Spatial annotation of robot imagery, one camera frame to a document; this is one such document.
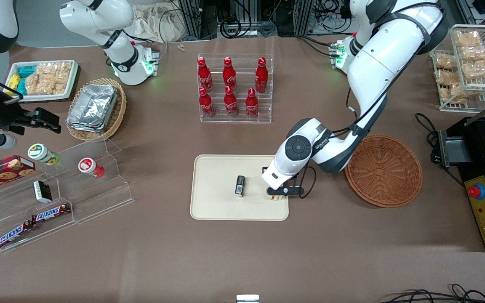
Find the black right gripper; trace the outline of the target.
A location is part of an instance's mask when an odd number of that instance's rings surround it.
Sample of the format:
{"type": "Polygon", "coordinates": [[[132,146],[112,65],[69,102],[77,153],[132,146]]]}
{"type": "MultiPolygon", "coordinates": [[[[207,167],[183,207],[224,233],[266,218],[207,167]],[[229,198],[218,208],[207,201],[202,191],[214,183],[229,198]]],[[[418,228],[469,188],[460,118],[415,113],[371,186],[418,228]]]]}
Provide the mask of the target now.
{"type": "Polygon", "coordinates": [[[5,101],[9,100],[10,96],[0,95],[0,130],[12,132],[19,136],[25,134],[25,127],[42,128],[56,134],[61,133],[58,115],[41,108],[27,111],[22,109],[17,102],[6,105],[5,101]]]}

